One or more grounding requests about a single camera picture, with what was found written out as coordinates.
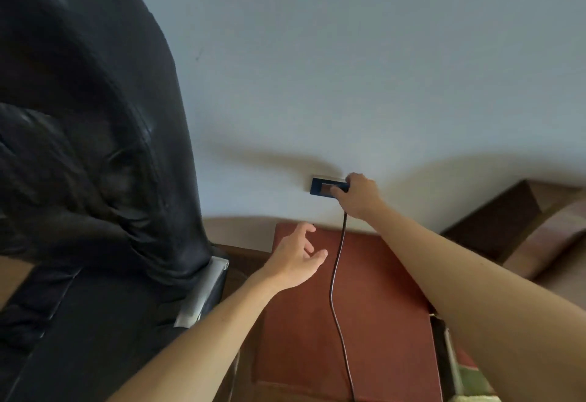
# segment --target cable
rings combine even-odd
[[[342,236],[340,237],[340,247],[338,248],[338,255],[336,261],[333,264],[332,272],[332,283],[330,284],[330,308],[332,309],[333,320],[336,323],[338,334],[340,335],[340,342],[342,343],[342,352],[344,353],[344,363],[346,364],[346,372],[348,374],[348,381],[350,382],[350,392],[352,393],[352,402],[356,402],[356,395],[354,394],[354,383],[352,382],[352,375],[350,374],[350,366],[348,365],[348,354],[346,353],[346,344],[344,343],[344,336],[342,336],[342,330],[340,329],[340,323],[338,323],[338,317],[336,317],[336,310],[333,308],[333,283],[336,280],[336,271],[338,270],[338,263],[340,262],[340,254],[342,253],[342,245],[344,245],[344,236],[346,235],[346,220],[348,220],[348,214],[344,213],[344,223],[342,224]]]

